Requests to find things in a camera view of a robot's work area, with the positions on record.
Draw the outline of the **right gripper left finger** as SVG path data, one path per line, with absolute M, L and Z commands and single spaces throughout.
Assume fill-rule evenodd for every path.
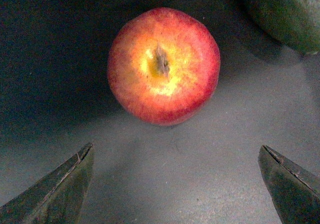
M 77 224 L 92 179 L 92 143 L 0 208 L 2 224 Z

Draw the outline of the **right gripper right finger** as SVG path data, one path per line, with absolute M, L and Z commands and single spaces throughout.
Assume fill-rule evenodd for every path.
M 260 148 L 264 184 L 283 224 L 320 222 L 320 178 L 269 146 Z

